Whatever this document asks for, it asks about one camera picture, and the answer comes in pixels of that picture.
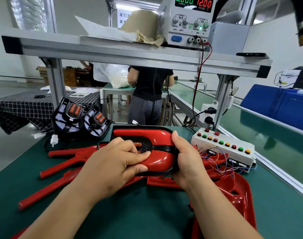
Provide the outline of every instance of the digital display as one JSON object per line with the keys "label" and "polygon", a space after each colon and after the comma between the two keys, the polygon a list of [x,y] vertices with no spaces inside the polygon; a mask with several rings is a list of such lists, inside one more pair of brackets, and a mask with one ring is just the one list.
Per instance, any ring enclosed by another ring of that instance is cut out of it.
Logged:
{"label": "digital display", "polygon": [[202,12],[211,12],[213,0],[176,0],[175,6]]}

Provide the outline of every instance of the checkered tablecloth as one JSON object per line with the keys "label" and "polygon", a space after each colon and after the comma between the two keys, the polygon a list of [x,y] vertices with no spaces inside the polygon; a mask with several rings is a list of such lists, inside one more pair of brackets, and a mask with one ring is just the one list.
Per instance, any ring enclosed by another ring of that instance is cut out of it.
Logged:
{"label": "checkered tablecloth", "polygon": [[[31,90],[0,98],[0,127],[7,133],[32,123],[41,131],[52,128],[51,117],[54,112],[52,95],[48,90]],[[66,97],[81,105],[91,107],[100,104],[100,93],[96,92],[84,98],[70,98],[73,92],[66,92]]]}

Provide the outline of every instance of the gray pants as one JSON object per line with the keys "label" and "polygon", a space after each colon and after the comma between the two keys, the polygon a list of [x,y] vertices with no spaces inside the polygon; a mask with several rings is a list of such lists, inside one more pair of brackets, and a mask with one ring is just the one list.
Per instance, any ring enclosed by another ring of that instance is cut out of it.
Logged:
{"label": "gray pants", "polygon": [[160,117],[162,103],[162,100],[147,101],[132,96],[128,124],[133,124],[132,122],[135,120],[139,125],[156,125]]}

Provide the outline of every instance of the fingernail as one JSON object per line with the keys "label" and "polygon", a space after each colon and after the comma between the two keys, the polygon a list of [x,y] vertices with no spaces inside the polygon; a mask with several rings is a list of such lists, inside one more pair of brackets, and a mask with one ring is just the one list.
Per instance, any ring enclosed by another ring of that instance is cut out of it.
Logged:
{"label": "fingernail", "polygon": [[146,172],[147,170],[148,170],[148,168],[145,165],[141,165],[141,167],[140,167],[140,173]]}

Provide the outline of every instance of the blue switch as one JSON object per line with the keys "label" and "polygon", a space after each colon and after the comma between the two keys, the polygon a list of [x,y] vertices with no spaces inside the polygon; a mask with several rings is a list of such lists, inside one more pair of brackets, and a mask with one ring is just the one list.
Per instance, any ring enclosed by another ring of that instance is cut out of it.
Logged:
{"label": "blue switch", "polygon": [[182,37],[181,36],[177,36],[177,35],[173,35],[171,37],[171,40],[174,41],[174,42],[181,42]]}

